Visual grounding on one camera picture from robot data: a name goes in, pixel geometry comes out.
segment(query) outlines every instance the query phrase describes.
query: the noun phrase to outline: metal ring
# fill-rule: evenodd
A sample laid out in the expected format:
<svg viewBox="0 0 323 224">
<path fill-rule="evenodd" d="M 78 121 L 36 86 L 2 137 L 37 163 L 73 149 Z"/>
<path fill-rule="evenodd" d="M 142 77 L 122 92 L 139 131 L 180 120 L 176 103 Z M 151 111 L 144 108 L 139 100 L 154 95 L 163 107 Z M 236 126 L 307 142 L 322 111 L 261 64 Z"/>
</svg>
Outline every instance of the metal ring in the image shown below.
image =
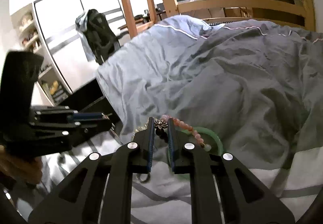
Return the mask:
<svg viewBox="0 0 323 224">
<path fill-rule="evenodd" d="M 147 182 L 149 182 L 149 181 L 150 181 L 150 178 L 151 178 L 151 177 L 150 177 L 150 173 L 148 173 L 148 174 L 147 174 L 147 177 L 146 177 L 146 179 L 145 179 L 145 180 L 142 180 L 142 179 L 140 178 L 140 177 L 141 177 L 141 175 L 142 175 L 141 173 L 137 173 L 137 174 L 136 174 L 136 177 L 137 177 L 137 179 L 139 180 L 139 182 L 140 182 L 140 183 L 147 183 Z"/>
</svg>

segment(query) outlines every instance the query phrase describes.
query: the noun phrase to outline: silver flower charm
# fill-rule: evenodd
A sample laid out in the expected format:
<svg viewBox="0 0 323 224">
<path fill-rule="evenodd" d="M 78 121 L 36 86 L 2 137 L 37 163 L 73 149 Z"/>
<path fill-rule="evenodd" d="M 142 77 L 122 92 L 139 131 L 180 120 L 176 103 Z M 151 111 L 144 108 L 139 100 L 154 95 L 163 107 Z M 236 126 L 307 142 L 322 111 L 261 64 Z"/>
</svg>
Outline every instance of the silver flower charm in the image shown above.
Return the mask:
<svg viewBox="0 0 323 224">
<path fill-rule="evenodd" d="M 156 129 L 166 129 L 168 127 L 167 123 L 163 119 L 158 120 L 157 118 L 155 118 L 154 126 Z"/>
</svg>

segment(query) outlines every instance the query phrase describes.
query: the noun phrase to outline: white bead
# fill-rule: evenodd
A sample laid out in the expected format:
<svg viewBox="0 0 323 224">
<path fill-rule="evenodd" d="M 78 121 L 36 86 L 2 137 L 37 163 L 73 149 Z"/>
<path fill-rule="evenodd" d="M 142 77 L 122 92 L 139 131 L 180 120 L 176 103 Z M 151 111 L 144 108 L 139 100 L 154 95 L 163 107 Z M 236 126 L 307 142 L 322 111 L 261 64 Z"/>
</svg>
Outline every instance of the white bead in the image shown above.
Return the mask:
<svg viewBox="0 0 323 224">
<path fill-rule="evenodd" d="M 211 147 L 211 145 L 209 145 L 209 144 L 206 144 L 206 145 L 205 145 L 205 147 L 204 147 L 204 150 L 205 150 L 206 152 L 209 152 L 211 149 L 212 149 L 212 147 Z"/>
</svg>

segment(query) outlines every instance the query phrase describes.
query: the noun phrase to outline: silver screw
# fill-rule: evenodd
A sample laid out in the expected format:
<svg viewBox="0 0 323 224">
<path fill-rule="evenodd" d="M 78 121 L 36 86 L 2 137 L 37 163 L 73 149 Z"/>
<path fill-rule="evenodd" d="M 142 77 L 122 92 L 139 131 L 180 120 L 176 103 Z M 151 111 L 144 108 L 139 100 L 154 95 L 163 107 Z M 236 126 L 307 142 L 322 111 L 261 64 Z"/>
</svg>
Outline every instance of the silver screw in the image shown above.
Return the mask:
<svg viewBox="0 0 323 224">
<path fill-rule="evenodd" d="M 130 142 L 128 145 L 127 145 L 128 148 L 130 149 L 135 149 L 138 147 L 138 144 L 136 142 Z"/>
<path fill-rule="evenodd" d="M 100 157 L 100 155 L 98 153 L 92 153 L 89 156 L 89 159 L 91 159 L 91 160 L 97 160 L 99 157 Z"/>
<path fill-rule="evenodd" d="M 230 153 L 223 154 L 223 159 L 225 160 L 232 160 L 233 156 Z"/>
<path fill-rule="evenodd" d="M 195 148 L 195 146 L 194 146 L 194 144 L 193 144 L 193 143 L 186 143 L 186 144 L 184 145 L 184 148 L 186 148 L 186 149 L 193 149 L 193 148 Z"/>
</svg>

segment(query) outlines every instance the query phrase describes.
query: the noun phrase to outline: person's hand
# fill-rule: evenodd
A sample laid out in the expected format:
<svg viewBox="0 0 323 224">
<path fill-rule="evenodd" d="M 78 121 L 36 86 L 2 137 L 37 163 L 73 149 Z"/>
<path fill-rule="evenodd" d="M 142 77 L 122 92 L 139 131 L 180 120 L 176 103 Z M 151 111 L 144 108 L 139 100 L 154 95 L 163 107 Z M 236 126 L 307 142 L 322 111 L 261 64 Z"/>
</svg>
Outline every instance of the person's hand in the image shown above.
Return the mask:
<svg viewBox="0 0 323 224">
<path fill-rule="evenodd" d="M 36 157 L 30 162 L 12 156 L 0 145 L 0 171 L 13 179 L 21 178 L 30 184 L 38 184 L 42 177 L 42 162 Z"/>
</svg>

